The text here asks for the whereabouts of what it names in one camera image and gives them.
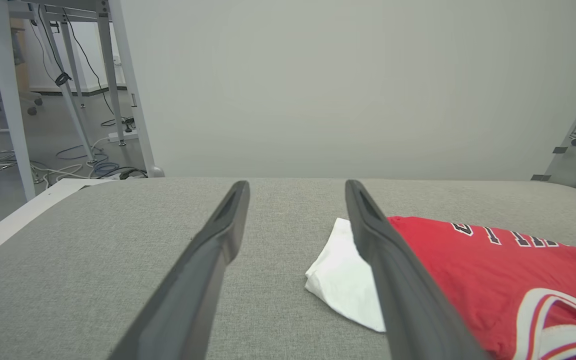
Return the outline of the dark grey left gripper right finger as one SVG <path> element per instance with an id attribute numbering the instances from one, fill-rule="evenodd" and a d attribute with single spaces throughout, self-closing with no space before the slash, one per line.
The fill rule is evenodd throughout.
<path id="1" fill-rule="evenodd" d="M 353 240 L 370 265 L 393 360 L 489 360 L 409 244 L 359 180 L 345 183 Z"/>

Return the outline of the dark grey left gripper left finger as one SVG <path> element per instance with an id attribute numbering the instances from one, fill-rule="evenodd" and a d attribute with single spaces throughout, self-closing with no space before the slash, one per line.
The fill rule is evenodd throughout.
<path id="1" fill-rule="evenodd" d="M 243 241 L 250 185 L 234 182 L 148 299 L 110 360 L 203 360 L 227 267 Z"/>

